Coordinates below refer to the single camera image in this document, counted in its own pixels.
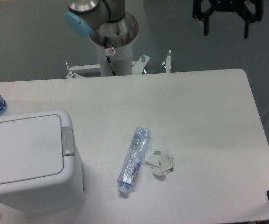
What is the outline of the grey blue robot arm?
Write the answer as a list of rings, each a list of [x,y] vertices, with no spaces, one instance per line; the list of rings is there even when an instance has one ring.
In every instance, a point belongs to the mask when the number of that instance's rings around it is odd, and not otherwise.
[[[214,12],[237,13],[245,22],[244,38],[248,37],[249,25],[261,21],[263,1],[253,0],[252,13],[244,0],[211,0],[209,8],[202,11],[201,0],[193,1],[194,19],[203,22],[204,35],[209,33],[209,17]],[[102,47],[123,47],[132,43],[139,32],[136,18],[126,12],[123,0],[70,0],[65,13],[68,25],[80,36],[89,37]]]

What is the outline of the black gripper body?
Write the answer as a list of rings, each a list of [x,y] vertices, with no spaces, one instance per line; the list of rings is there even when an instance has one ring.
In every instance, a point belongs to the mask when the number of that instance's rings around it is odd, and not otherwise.
[[[244,0],[209,0],[210,6],[206,12],[247,12]]]

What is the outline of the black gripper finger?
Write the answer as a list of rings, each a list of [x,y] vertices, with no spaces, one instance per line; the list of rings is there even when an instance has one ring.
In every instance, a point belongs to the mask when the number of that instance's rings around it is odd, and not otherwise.
[[[209,17],[216,10],[216,1],[209,0],[209,3],[211,6],[203,12],[201,10],[202,0],[193,0],[193,18],[203,22],[204,36],[207,36],[209,33]]]
[[[244,20],[244,39],[248,38],[249,35],[249,25],[255,23],[256,21],[261,21],[263,17],[263,0],[250,0],[255,6],[255,12],[252,13],[245,0],[235,1],[235,11]]]

